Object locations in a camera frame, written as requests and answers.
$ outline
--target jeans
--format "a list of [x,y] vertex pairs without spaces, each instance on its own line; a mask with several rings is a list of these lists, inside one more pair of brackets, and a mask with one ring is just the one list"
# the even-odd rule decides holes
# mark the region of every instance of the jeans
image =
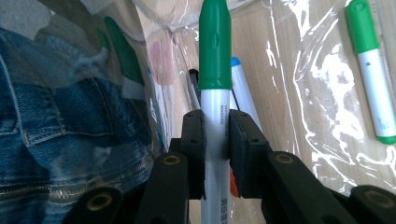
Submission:
[[81,59],[53,36],[0,28],[0,223],[61,223],[85,192],[149,177],[146,104]]

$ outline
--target wooden surface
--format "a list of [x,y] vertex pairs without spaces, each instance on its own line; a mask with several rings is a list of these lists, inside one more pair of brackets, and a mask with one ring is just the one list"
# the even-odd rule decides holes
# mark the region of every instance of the wooden surface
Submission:
[[[186,7],[186,2],[194,7]],[[365,184],[396,193],[396,149],[375,140],[347,32],[348,2],[253,1],[232,14],[233,55],[244,66],[263,132],[273,150],[296,154],[326,187],[345,195],[352,187]],[[202,1],[151,3],[159,12],[155,15],[163,18],[158,22],[149,19],[153,14],[147,11],[128,7],[112,6],[117,10],[104,9],[102,15],[118,15],[126,32],[144,34],[142,56],[154,70],[163,95],[169,140],[180,137],[182,116],[192,109],[184,76],[188,69],[199,69],[199,28],[192,24],[172,30],[175,27],[164,25],[175,24],[185,12],[193,13]],[[386,41],[394,80],[396,2],[380,4],[381,37]],[[128,10],[134,15],[120,16]],[[141,27],[128,28],[136,14]],[[192,201],[191,223],[200,223],[199,210],[199,202]],[[233,199],[233,223],[264,223],[260,201]]]

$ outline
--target denim fabric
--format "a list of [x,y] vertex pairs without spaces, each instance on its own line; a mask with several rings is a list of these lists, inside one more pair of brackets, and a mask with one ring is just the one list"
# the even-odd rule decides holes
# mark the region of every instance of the denim fabric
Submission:
[[81,58],[53,36],[0,28],[0,223],[61,223],[88,190],[149,177],[146,104]]

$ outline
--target blue marker cap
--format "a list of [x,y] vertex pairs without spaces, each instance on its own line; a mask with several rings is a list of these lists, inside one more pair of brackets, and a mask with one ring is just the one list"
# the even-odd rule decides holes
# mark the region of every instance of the blue marker cap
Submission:
[[239,62],[239,59],[237,57],[233,57],[231,59],[231,67],[237,66],[239,64],[241,64],[241,62]]

